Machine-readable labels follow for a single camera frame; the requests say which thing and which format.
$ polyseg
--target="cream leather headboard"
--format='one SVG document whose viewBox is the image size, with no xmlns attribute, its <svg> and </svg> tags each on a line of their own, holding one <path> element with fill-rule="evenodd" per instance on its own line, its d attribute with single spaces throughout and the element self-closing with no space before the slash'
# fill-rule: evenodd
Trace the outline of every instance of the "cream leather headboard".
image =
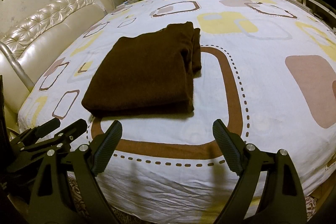
<svg viewBox="0 0 336 224">
<path fill-rule="evenodd" d="M 57 0 L 0 37 L 0 75 L 8 127 L 17 130 L 21 106 L 56 58 L 113 10 L 113 0 Z"/>
</svg>

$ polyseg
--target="black clamp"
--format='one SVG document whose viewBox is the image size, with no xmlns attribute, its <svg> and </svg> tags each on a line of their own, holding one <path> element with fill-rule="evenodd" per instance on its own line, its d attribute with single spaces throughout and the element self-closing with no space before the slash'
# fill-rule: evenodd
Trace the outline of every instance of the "black clamp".
<svg viewBox="0 0 336 224">
<path fill-rule="evenodd" d="M 54 135 L 53 138 L 37 142 L 60 126 L 60 121 L 54 118 L 41 126 L 28 129 L 10 142 L 10 152 L 14 159 L 0 174 L 0 181 L 6 182 L 7 192 L 22 197 L 26 203 L 30 200 L 28 185 L 32 184 L 45 154 L 50 149 L 61 153 L 70 150 L 70 143 L 87 130 L 87 124 L 79 119 Z"/>
<path fill-rule="evenodd" d="M 212 129 L 230 170 L 239 175 L 232 195 L 214 224 L 307 223 L 300 179 L 286 150 L 276 154 L 260 151 L 229 132 L 219 119 Z M 267 171 L 267 178 L 257 212 L 244 219 L 262 171 Z"/>
<path fill-rule="evenodd" d="M 122 136 L 122 126 L 114 121 L 105 134 L 95 137 L 90 145 L 82 144 L 66 156 L 49 149 L 39 168 L 31 193 L 28 221 L 45 223 L 87 223 L 74 210 L 67 183 L 67 171 L 74 171 L 83 201 L 91 217 L 90 223 L 115 223 L 118 220 L 101 192 L 95 176 L 104 172 Z"/>
</svg>

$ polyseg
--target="bedspread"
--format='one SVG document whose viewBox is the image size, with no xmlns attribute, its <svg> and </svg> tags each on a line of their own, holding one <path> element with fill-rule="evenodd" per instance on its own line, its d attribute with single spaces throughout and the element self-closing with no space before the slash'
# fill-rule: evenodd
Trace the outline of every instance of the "bedspread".
<svg viewBox="0 0 336 224">
<path fill-rule="evenodd" d="M 120 37 L 186 21 L 201 29 L 194 113 L 98 119 L 82 107 Z M 140 1 L 108 14 L 60 55 L 22 106 L 20 130 L 83 118 L 88 129 L 75 149 L 118 119 L 123 137 L 97 177 L 107 200 L 155 223 L 212 223 L 238 181 L 212 135 L 218 118 L 260 150 L 286 149 L 305 195 L 335 170 L 335 43 L 323 23 L 285 0 Z M 264 182 L 262 173 L 248 215 Z"/>
</svg>

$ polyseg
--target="metal bolt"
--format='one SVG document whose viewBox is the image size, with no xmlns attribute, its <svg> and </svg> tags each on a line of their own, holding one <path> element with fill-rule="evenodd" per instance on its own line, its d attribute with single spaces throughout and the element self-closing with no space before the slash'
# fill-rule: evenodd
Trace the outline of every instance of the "metal bolt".
<svg viewBox="0 0 336 224">
<path fill-rule="evenodd" d="M 52 156 L 53 154 L 55 154 L 55 150 L 53 150 L 53 149 L 50 149 L 50 150 L 47 152 L 47 155 L 48 155 L 48 156 Z"/>
<path fill-rule="evenodd" d="M 249 151 L 253 151 L 253 150 L 255 150 L 255 146 L 249 143 L 249 144 L 246 146 L 246 149 L 249 150 Z"/>
<path fill-rule="evenodd" d="M 86 144 L 82 144 L 80 147 L 79 147 L 79 150 L 81 150 L 81 151 L 86 151 L 86 150 L 88 150 L 88 146 L 86 145 Z"/>
<path fill-rule="evenodd" d="M 285 149 L 280 149 L 280 154 L 283 156 L 287 156 L 288 152 Z"/>
</svg>

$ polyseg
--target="brown folded cloth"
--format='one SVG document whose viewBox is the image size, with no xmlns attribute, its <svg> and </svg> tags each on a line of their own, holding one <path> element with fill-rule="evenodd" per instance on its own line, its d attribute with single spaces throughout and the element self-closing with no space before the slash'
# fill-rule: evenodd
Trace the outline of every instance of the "brown folded cloth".
<svg viewBox="0 0 336 224">
<path fill-rule="evenodd" d="M 93 76 L 82 105 L 96 117 L 189 113 L 201 69 L 200 29 L 192 22 L 121 37 Z"/>
</svg>

